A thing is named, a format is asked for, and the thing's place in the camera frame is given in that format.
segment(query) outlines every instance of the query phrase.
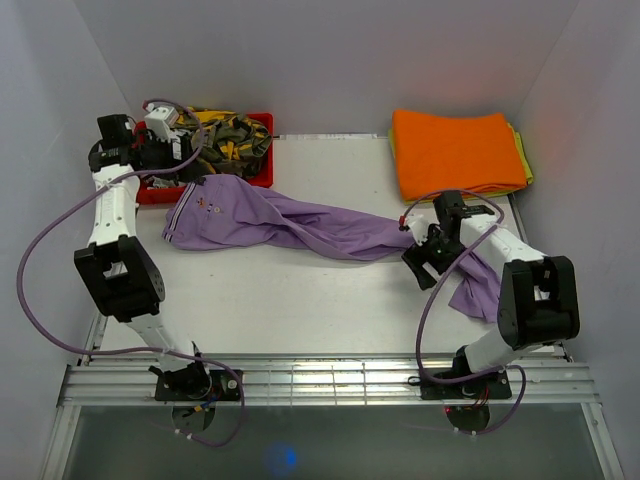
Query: black bracket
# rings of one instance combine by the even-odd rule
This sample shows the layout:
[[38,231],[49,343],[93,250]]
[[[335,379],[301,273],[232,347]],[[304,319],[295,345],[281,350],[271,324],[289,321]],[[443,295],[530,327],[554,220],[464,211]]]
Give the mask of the black bracket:
[[[242,370],[234,370],[238,377],[242,378]],[[240,400],[240,388],[238,382],[224,370],[209,371],[211,387],[216,392],[217,402],[237,402]],[[171,390],[161,378],[156,383],[156,392],[153,397],[159,402],[194,402],[200,401],[183,392]]]
[[[446,378],[446,372],[436,377]],[[420,382],[422,400],[476,400],[488,394],[490,400],[508,400],[512,397],[506,372],[485,375],[475,380],[453,385],[440,385],[426,380]]]

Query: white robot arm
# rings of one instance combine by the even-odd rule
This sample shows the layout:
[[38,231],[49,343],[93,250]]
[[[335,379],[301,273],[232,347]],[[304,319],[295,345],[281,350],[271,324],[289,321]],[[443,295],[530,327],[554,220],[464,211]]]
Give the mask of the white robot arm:
[[[134,136],[126,115],[102,117],[98,124],[102,151],[96,144],[89,155],[96,189],[133,171],[136,165],[131,149]],[[160,313],[165,298],[162,276],[136,237],[139,185],[139,178],[132,176],[98,198],[88,246],[75,252],[74,263],[103,315],[132,328],[150,347],[198,356],[184,331]],[[200,398],[209,390],[210,377],[203,363],[172,355],[157,355],[157,360],[160,368],[150,370],[171,391]]]
[[[466,246],[496,222],[489,208],[467,206],[459,192],[441,194],[434,206],[439,224],[410,215],[401,227],[413,234],[415,244],[403,260],[423,290],[436,283],[424,269],[425,263],[444,273]],[[507,365],[527,351],[578,334],[575,276],[568,258],[547,257],[500,227],[474,253],[501,280],[498,322],[482,338],[460,349],[456,376]]]

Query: cable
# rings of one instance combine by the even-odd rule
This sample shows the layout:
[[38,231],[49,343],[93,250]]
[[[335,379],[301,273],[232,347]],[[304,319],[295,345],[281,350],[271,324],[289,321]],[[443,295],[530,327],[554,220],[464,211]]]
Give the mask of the cable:
[[[484,195],[481,195],[481,194],[476,193],[476,192],[472,192],[471,190],[464,190],[464,189],[461,189],[461,188],[446,188],[446,189],[435,190],[433,192],[427,193],[426,195],[423,195],[420,198],[418,198],[416,201],[414,201],[411,205],[409,205],[407,207],[407,209],[405,210],[404,214],[400,217],[401,223],[404,224],[404,219],[409,215],[411,210],[413,210],[413,208],[418,203],[420,203],[420,202],[422,202],[422,201],[424,201],[424,200],[426,200],[426,199],[428,199],[428,198],[430,198],[430,197],[432,197],[434,195],[439,195],[439,194],[445,193],[445,192],[462,192],[462,193],[466,193],[468,195],[471,195],[473,197],[479,198],[480,200],[483,200],[484,202],[488,203],[493,208],[495,208],[498,211],[498,214],[499,214],[498,215],[498,220],[496,220],[496,223],[491,225],[491,227],[489,227],[486,232],[484,232],[482,235],[480,235],[475,242],[473,242],[471,245],[469,245],[464,250],[464,252],[462,252],[451,263],[451,265],[449,265],[449,268],[447,268],[447,270],[444,272],[444,274],[442,274],[442,276],[440,277],[440,280],[438,281],[438,283],[434,287],[433,292],[431,292],[431,295],[429,296],[429,299],[427,300],[426,305],[424,306],[424,310],[422,311],[422,316],[420,317],[420,323],[418,324],[418,333],[416,335],[415,352],[416,352],[416,363],[418,364],[418,371],[420,373],[420,378],[423,379],[423,380],[426,379],[429,382],[436,383],[436,384],[439,384],[439,385],[455,385],[457,383],[468,382],[469,380],[474,380],[476,378],[484,377],[485,375],[489,375],[491,373],[496,373],[496,372],[498,372],[500,370],[503,370],[505,367],[500,366],[500,367],[488,368],[486,370],[482,370],[482,371],[477,372],[477,373],[472,373],[471,375],[465,375],[465,376],[462,376],[462,377],[451,378],[451,379],[438,378],[438,377],[435,377],[435,376],[431,375],[427,371],[427,369],[424,368],[424,364],[422,363],[422,353],[420,351],[421,350],[421,346],[422,346],[422,336],[424,334],[424,327],[425,327],[425,324],[427,322],[427,316],[429,315],[429,311],[431,310],[431,307],[433,306],[433,303],[434,303],[438,293],[442,289],[442,286],[447,281],[449,276],[453,273],[453,271],[456,268],[458,268],[458,265],[460,264],[460,262],[462,260],[464,260],[465,257],[467,257],[478,245],[480,245],[486,238],[489,237],[489,235],[491,235],[498,228],[498,226],[504,220],[505,213],[504,213],[504,210],[500,207],[500,205],[498,205],[496,202],[494,202],[490,198],[487,198]],[[511,407],[511,410],[509,410],[509,413],[507,413],[507,415],[505,415],[505,417],[503,419],[501,419],[500,421],[496,422],[491,427],[488,427],[485,430],[482,430],[481,432],[476,432],[477,434],[491,433],[491,432],[497,430],[498,428],[500,428],[502,425],[504,425],[513,416],[515,411],[518,409],[518,407],[520,405],[520,402],[522,401],[522,397],[524,396],[524,392],[525,392],[525,388],[526,388],[526,375],[525,375],[524,369],[522,367],[520,367],[519,365],[510,365],[510,366],[507,366],[506,368],[520,370],[520,374],[522,375],[522,387],[520,389],[520,393],[518,395],[518,398],[516,399],[515,403]],[[470,434],[470,435],[475,435],[476,434],[474,432],[468,432],[468,431],[462,431],[462,432]]]
[[42,239],[44,237],[46,237],[51,232],[51,230],[56,228],[58,225],[60,225],[62,222],[64,222],[71,215],[73,215],[74,213],[79,211],[82,207],[84,207],[84,206],[88,205],[89,203],[91,203],[92,201],[94,201],[96,198],[98,198],[100,195],[102,195],[104,192],[106,192],[109,188],[111,188],[116,183],[121,182],[122,180],[125,180],[125,179],[127,179],[129,177],[132,177],[134,175],[146,176],[146,175],[164,175],[164,174],[175,173],[178,170],[181,170],[182,168],[184,168],[187,165],[189,165],[191,162],[193,162],[196,159],[196,157],[198,155],[200,155],[200,152],[202,151],[202,148],[204,147],[204,128],[202,127],[202,123],[200,122],[200,119],[198,118],[198,116],[195,115],[191,110],[189,110],[189,109],[183,107],[182,105],[180,105],[179,103],[171,102],[169,100],[165,100],[165,99],[162,99],[162,98],[155,98],[155,99],[152,99],[152,100],[147,100],[144,103],[143,108],[146,108],[149,103],[166,103],[166,104],[172,105],[172,106],[174,106],[176,108],[181,108],[185,112],[187,112],[197,122],[198,129],[200,131],[200,141],[198,142],[198,146],[195,149],[195,151],[193,152],[193,154],[187,160],[185,160],[181,164],[179,164],[179,165],[177,165],[175,167],[172,167],[172,168],[159,169],[159,170],[140,170],[140,171],[128,172],[128,173],[125,173],[124,175],[120,175],[119,177],[116,177],[114,180],[112,180],[110,183],[106,184],[102,188],[98,189],[97,191],[95,191],[94,193],[89,195],[84,200],[80,201],[75,206],[71,207],[69,210],[67,210],[65,213],[63,213],[58,218],[56,218],[53,222],[51,222],[49,225],[47,225],[38,235],[36,235],[36,237],[27,246],[27,249],[25,250],[24,254],[22,255],[22,258],[20,259],[20,264],[18,265],[18,271],[17,271],[17,274],[16,274],[16,292],[18,294],[18,301],[20,302],[20,307],[24,311],[25,315],[27,316],[27,318],[29,319],[31,324],[38,331],[38,333],[40,333],[40,335],[42,335],[44,338],[46,338],[49,342],[51,342],[55,346],[57,346],[57,347],[59,347],[59,348],[61,348],[63,350],[66,350],[67,352],[71,352],[71,353],[74,353],[74,354],[77,354],[77,355],[87,355],[87,356],[90,356],[90,357],[113,356],[113,355],[122,355],[122,354],[129,354],[129,353],[141,353],[141,352],[164,353],[166,355],[172,355],[174,357],[183,358],[185,360],[191,360],[191,361],[194,361],[194,362],[203,362],[203,363],[207,363],[207,364],[210,364],[210,365],[215,365],[216,367],[225,370],[238,383],[238,391],[240,393],[240,416],[239,416],[238,423],[236,424],[235,428],[228,435],[228,437],[226,439],[224,439],[224,440],[222,440],[221,442],[218,442],[218,443],[208,444],[210,447],[223,447],[223,446],[227,445],[229,442],[231,442],[235,438],[235,436],[238,434],[238,431],[240,430],[240,427],[242,426],[242,423],[244,422],[244,418],[245,418],[245,415],[246,415],[245,397],[244,397],[244,389],[243,389],[243,386],[242,386],[242,379],[229,366],[225,365],[224,363],[218,362],[216,360],[212,360],[210,358],[196,357],[196,356],[193,356],[193,355],[187,355],[187,354],[184,354],[184,353],[181,353],[181,352],[177,352],[177,351],[174,351],[174,350],[163,351],[162,348],[157,348],[157,347],[121,348],[119,350],[103,350],[103,351],[92,351],[92,350],[86,350],[84,348],[74,347],[72,345],[69,345],[69,344],[63,342],[62,340],[58,339],[57,337],[55,337],[53,334],[51,334],[40,323],[40,321],[37,319],[37,317],[35,316],[35,314],[31,310],[31,308],[29,307],[29,304],[27,302],[27,298],[25,296],[25,291],[24,291],[24,272],[25,272],[25,269],[26,269],[26,266],[27,266],[27,262],[29,260],[29,257],[33,253],[33,250],[36,248],[36,246],[38,246],[38,244],[42,241]]

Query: orange towel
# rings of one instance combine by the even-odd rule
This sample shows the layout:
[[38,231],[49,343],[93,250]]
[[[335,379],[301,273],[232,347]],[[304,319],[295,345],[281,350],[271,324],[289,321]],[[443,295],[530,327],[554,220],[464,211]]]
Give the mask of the orange towel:
[[405,201],[442,188],[491,194],[527,186],[513,131],[501,113],[446,118],[396,110],[393,138]]

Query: red plastic bin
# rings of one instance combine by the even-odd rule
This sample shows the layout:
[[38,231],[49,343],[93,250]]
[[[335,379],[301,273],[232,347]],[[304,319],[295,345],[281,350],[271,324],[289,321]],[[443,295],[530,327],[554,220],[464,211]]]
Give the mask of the red plastic bin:
[[[267,127],[269,133],[273,135],[273,115],[270,113],[248,113],[247,117],[261,122]],[[273,142],[269,145],[266,157],[267,161],[262,165],[260,173],[251,180],[248,180],[250,185],[266,188],[273,185]],[[148,188],[144,182],[141,182],[136,201],[141,205],[176,203],[180,199],[184,189],[185,187]]]

